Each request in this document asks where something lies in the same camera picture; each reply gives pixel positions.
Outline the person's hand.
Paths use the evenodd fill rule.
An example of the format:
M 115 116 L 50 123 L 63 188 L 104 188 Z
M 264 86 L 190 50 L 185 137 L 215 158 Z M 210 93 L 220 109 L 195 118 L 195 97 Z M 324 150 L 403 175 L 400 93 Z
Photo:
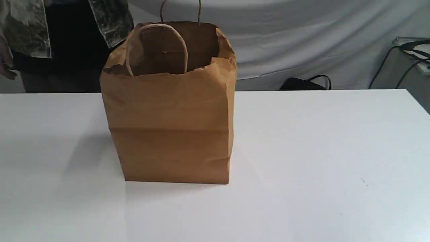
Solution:
M 0 37 L 0 74 L 1 76 L 15 80 L 17 74 L 12 71 L 13 58 L 9 46 L 3 36 Z

